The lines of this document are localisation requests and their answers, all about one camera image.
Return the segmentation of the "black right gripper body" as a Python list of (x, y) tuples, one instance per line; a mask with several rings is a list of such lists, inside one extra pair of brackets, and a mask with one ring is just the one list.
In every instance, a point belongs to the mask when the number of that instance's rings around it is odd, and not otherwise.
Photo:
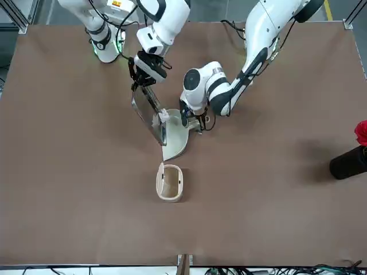
[(167, 77), (167, 73), (163, 69), (163, 61), (163, 57), (146, 53), (143, 50), (139, 51), (134, 57), (135, 66), (159, 83)]

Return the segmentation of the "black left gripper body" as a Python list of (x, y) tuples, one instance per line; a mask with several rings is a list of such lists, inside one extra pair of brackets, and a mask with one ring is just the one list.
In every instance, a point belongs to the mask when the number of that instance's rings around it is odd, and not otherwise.
[(184, 127), (188, 127), (188, 118), (190, 116), (190, 108), (188, 107), (187, 103), (180, 99), (179, 100), (179, 108), (180, 108), (180, 115), (181, 115), (181, 123)]

